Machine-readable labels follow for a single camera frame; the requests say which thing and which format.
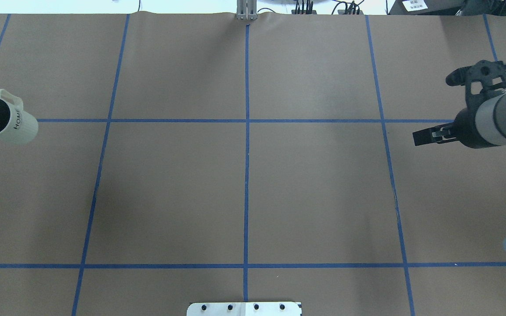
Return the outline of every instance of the white label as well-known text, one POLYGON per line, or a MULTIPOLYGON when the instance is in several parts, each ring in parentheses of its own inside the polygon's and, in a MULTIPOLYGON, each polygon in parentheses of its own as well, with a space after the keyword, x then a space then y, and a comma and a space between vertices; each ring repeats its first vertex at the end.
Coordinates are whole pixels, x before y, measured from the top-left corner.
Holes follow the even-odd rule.
POLYGON ((402 2, 402 4, 405 6, 407 12, 428 9, 428 6, 424 0, 407 0, 402 2))

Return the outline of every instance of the mug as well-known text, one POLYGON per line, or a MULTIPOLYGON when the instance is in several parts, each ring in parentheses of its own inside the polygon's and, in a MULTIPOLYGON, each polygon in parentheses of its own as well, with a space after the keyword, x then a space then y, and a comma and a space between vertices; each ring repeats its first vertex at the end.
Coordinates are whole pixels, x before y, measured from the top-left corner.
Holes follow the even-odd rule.
POLYGON ((22 99, 0 89, 0 140, 26 144, 38 133, 38 122, 23 110, 22 99))

